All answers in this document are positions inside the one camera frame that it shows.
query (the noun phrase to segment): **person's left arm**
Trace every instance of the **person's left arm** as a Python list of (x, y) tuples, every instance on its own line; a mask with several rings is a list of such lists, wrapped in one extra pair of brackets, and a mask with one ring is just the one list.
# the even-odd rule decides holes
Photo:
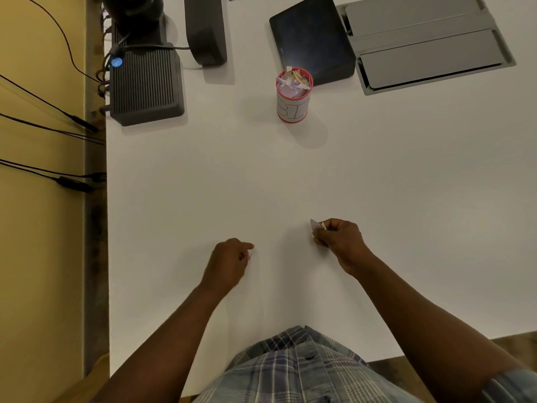
[(253, 244), (216, 245), (204, 276), (181, 306), (112, 375), (96, 402), (171, 402), (181, 396), (207, 322), (244, 276)]

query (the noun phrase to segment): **person's left hand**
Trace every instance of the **person's left hand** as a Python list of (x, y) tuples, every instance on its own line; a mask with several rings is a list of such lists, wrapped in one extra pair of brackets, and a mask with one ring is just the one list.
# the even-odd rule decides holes
[(228, 239), (213, 250), (200, 286), (223, 299), (244, 276), (253, 244)]

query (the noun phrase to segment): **plaid shirt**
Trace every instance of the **plaid shirt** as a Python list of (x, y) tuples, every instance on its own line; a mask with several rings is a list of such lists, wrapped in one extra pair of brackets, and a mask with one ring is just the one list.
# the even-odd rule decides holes
[[(417, 403), (351, 350), (309, 327), (294, 327), (239, 353), (195, 400), (205, 402)], [(479, 403), (537, 403), (537, 374), (491, 380)]]

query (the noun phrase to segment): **blue light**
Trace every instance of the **blue light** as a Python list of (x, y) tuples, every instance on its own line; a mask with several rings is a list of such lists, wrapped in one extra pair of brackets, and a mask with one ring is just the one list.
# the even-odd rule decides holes
[(110, 64), (113, 67), (120, 67), (121, 65), (123, 65), (123, 59), (121, 59), (119, 56), (116, 56), (110, 60)]

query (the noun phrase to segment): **table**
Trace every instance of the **table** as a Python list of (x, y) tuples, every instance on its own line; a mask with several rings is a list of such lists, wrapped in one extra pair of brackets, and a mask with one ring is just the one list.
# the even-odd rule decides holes
[[(180, 52), (186, 114), (107, 120), (112, 372), (230, 237), (256, 252), (184, 395), (292, 325), (366, 360), (400, 355), (360, 285), (312, 244), (310, 218), (359, 223), (398, 274), (490, 338), (537, 329), (537, 0), (485, 0), (516, 67), (373, 96), (354, 75), (315, 87), (306, 120), (287, 125), (269, 17), (299, 1), (225, 1), (228, 64), (200, 69)], [(183, 1), (164, 2), (169, 40), (187, 45)]]

